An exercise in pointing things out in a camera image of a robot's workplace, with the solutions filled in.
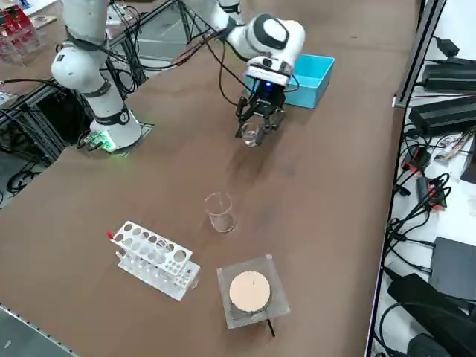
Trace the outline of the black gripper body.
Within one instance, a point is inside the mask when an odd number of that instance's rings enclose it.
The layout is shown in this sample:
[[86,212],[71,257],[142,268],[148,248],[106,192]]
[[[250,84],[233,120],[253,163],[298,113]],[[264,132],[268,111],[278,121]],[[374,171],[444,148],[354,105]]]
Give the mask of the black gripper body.
[[267,105],[272,111],[280,109],[286,100],[285,89],[285,86],[276,83],[258,83],[252,91],[248,103],[257,111],[259,105]]

